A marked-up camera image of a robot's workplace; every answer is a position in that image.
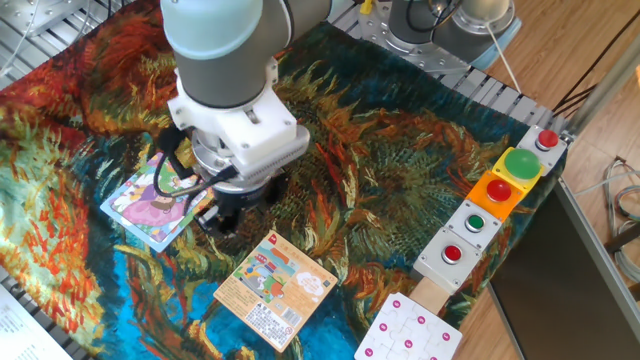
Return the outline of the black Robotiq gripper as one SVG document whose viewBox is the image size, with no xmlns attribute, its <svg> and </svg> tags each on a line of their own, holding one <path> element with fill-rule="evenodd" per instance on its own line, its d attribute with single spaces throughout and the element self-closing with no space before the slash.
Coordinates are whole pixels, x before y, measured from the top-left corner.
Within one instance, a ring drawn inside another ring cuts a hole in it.
<svg viewBox="0 0 640 360">
<path fill-rule="evenodd" d="M 275 205 L 284 197 L 288 185 L 289 175 L 284 172 L 277 172 L 264 183 L 250 188 L 218 183 L 213 187 L 215 205 L 202 209 L 197 214 L 197 223 L 203 231 L 219 230 L 222 237 L 234 237 L 241 222 L 241 211 Z M 218 212 L 229 215 L 219 218 Z"/>
</svg>

